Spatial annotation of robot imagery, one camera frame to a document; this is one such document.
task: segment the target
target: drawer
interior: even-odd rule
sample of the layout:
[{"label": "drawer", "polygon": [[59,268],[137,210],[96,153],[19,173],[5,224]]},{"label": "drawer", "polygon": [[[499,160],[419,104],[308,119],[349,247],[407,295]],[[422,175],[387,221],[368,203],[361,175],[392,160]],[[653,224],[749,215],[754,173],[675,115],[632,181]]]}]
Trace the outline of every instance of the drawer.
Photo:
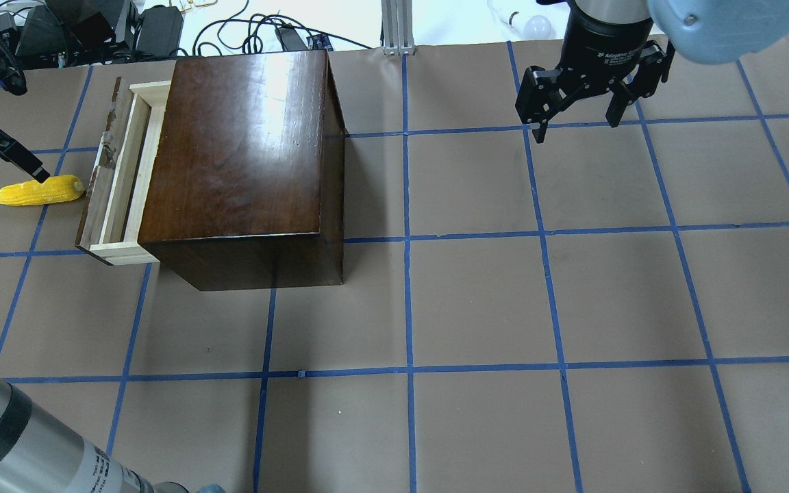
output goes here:
[{"label": "drawer", "polygon": [[344,142],[325,51],[120,79],[76,246],[198,290],[342,284]]},{"label": "drawer", "polygon": [[170,81],[116,82],[76,246],[109,265],[157,262],[138,243]]}]

